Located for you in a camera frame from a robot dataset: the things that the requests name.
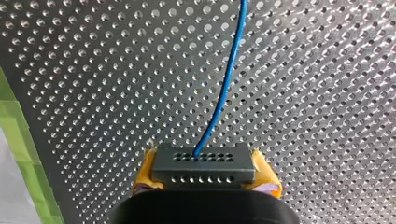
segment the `hole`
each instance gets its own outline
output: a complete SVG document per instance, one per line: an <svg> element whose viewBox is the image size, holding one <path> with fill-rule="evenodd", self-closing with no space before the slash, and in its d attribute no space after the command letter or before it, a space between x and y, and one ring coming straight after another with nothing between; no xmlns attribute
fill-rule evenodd
<svg viewBox="0 0 396 224"><path fill-rule="evenodd" d="M176 16L177 11L174 8L171 8L171 9L169 9L168 14L170 17L174 17L174 16Z"/></svg>
<svg viewBox="0 0 396 224"><path fill-rule="evenodd" d="M194 50L194 49L197 48L197 44L195 44L195 43L190 43L189 48L190 48L190 50Z"/></svg>
<svg viewBox="0 0 396 224"><path fill-rule="evenodd" d="M230 41L224 40L224 41L221 43L221 45L222 45L224 48L227 48L228 46L230 46Z"/></svg>
<svg viewBox="0 0 396 224"><path fill-rule="evenodd" d="M233 177L232 176L228 176L226 181L229 184L233 183Z"/></svg>
<svg viewBox="0 0 396 224"><path fill-rule="evenodd" d="M160 16L160 11L157 10L157 9L152 10L152 11L151 11L151 16L152 16L152 18L157 18L157 17L159 17L159 16Z"/></svg>
<svg viewBox="0 0 396 224"><path fill-rule="evenodd" d="M212 10L212 8L210 6L204 6L204 8L203 8L203 12L205 14L210 13L211 10Z"/></svg>
<svg viewBox="0 0 396 224"><path fill-rule="evenodd" d="M186 8L186 14L188 16L192 15L193 13L194 13L194 8L192 8L192 7L187 7Z"/></svg>
<svg viewBox="0 0 396 224"><path fill-rule="evenodd" d="M172 35L177 34L178 33L178 28L176 26L172 27L171 28L171 33L172 33Z"/></svg>
<svg viewBox="0 0 396 224"><path fill-rule="evenodd" d="M205 47L206 47L207 49L211 49L211 48L213 47L213 43L210 42L210 41L207 41L207 42L205 43Z"/></svg>
<svg viewBox="0 0 396 224"><path fill-rule="evenodd" d="M154 29L154 34L155 35L161 35L163 33L163 29L157 27Z"/></svg>
<svg viewBox="0 0 396 224"><path fill-rule="evenodd" d="M226 11L228 11L228 5L225 5L225 4L222 5L220 10L221 10L222 13L225 13Z"/></svg>
<svg viewBox="0 0 396 224"><path fill-rule="evenodd" d="M229 25L227 22L224 22L224 23L221 25L221 30L225 31L225 30L228 29L228 27L230 27L230 25Z"/></svg>
<svg viewBox="0 0 396 224"><path fill-rule="evenodd" d="M224 182L226 182L226 178L224 178L222 176L219 176L218 177L218 183L221 184L221 183L224 183Z"/></svg>
<svg viewBox="0 0 396 224"><path fill-rule="evenodd" d="M258 3L256 4L256 8L257 8L258 10L261 10L263 7L264 7L264 2L258 2Z"/></svg>
<svg viewBox="0 0 396 224"><path fill-rule="evenodd" d="M178 51L181 49L181 46L179 44L174 44L174 51Z"/></svg>
<svg viewBox="0 0 396 224"><path fill-rule="evenodd" d="M193 25L189 25L189 27L187 27L187 32L189 32L190 34L195 32L195 26Z"/></svg>
<svg viewBox="0 0 396 224"><path fill-rule="evenodd" d="M212 30L212 25L211 24L206 24L204 27L204 30L209 33Z"/></svg>

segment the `green strip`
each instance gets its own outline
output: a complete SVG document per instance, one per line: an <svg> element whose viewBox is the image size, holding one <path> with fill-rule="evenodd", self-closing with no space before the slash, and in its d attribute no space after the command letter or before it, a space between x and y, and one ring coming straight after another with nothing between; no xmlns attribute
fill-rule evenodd
<svg viewBox="0 0 396 224"><path fill-rule="evenodd" d="M35 150L19 102L0 68L0 127L3 129L14 158L21 169L35 209L44 224L63 224L61 211Z"/></svg>

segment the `silver background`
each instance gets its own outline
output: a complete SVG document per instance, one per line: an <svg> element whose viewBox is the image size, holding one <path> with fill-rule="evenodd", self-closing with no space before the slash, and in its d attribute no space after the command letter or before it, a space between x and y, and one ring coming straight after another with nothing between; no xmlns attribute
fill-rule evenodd
<svg viewBox="0 0 396 224"><path fill-rule="evenodd" d="M0 63L66 223L108 220L149 139L198 142L238 4L0 1ZM394 1L249 1L210 146L264 152L302 223L395 223L395 26Z"/></svg>

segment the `blue cable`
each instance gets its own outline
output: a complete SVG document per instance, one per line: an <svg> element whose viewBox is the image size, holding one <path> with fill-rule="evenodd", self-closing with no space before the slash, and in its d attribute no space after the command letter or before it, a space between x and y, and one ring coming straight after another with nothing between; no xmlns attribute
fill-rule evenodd
<svg viewBox="0 0 396 224"><path fill-rule="evenodd" d="M235 65L236 61L236 54L238 53L239 43L241 42L242 35L244 33L245 20L248 12L248 0L241 0L240 7L241 9L239 11L239 19L236 26L235 38L233 39L233 47L231 48L230 58L228 60L227 69L225 71L224 81L221 86L219 100L216 105L215 111L213 112L212 119L210 120L209 125L207 125L204 135L202 136L201 140L198 142L195 150L193 151L194 157L197 157L199 155L202 148L206 145L207 140L212 135L215 125L219 122L221 110L227 99L228 89L230 88L230 83L233 76L233 66Z"/></svg>

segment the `metal surface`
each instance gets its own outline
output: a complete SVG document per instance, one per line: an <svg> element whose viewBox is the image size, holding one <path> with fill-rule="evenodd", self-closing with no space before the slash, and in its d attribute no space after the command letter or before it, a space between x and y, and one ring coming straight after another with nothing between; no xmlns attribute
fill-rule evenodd
<svg viewBox="0 0 396 224"><path fill-rule="evenodd" d="M193 147L237 1L0 1L1 65L67 223L104 223L148 140ZM266 154L302 223L394 223L393 1L250 1L211 147Z"/></svg>
<svg viewBox="0 0 396 224"><path fill-rule="evenodd" d="M152 178L167 189L241 189L254 180L255 168L247 144L204 148L193 157L193 147L162 143L152 165Z"/></svg>

